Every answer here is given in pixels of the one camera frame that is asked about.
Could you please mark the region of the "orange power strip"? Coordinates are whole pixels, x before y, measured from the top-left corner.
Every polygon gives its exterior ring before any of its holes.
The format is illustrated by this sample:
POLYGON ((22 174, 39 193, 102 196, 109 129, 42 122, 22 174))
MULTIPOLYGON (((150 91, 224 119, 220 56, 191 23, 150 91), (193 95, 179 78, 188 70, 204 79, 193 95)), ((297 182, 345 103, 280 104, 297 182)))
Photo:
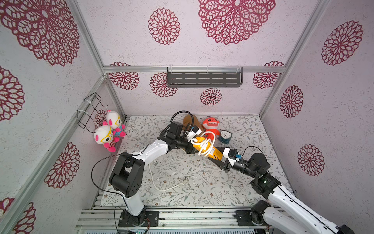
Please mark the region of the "orange power strip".
POLYGON ((206 158, 215 159, 221 161, 223 158, 223 153, 221 153, 215 146, 216 137, 213 139, 206 137, 196 137, 191 140, 194 148, 199 152, 198 155, 206 158))

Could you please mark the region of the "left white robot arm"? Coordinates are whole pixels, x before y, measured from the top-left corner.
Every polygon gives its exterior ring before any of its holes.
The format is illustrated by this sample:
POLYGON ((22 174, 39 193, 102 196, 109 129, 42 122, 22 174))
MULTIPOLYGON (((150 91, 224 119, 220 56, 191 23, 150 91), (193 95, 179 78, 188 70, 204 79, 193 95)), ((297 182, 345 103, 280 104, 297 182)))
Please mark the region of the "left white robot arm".
POLYGON ((126 209, 122 211, 123 222, 133 226, 141 226, 147 222, 147 225, 151 226, 151 221, 146 220, 146 208, 138 194, 145 167, 173 149, 182 149, 190 155, 197 153, 191 140, 199 132, 193 114, 185 110, 178 111, 171 117, 159 137, 143 150, 117 155, 109 184, 114 189, 111 193, 120 195, 125 202, 126 209))

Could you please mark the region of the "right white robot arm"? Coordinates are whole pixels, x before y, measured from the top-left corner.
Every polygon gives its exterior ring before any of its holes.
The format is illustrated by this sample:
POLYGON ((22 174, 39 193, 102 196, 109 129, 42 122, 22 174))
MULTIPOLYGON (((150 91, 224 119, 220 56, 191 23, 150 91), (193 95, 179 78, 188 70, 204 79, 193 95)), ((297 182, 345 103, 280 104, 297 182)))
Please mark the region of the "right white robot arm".
POLYGON ((352 234, 347 225, 338 226, 322 217, 296 198, 269 173, 270 164, 264 154, 253 154, 244 160, 235 149, 224 148, 225 161, 212 159, 221 170, 236 170, 252 178, 250 185, 264 200, 250 210, 255 225, 268 224, 285 234, 352 234))

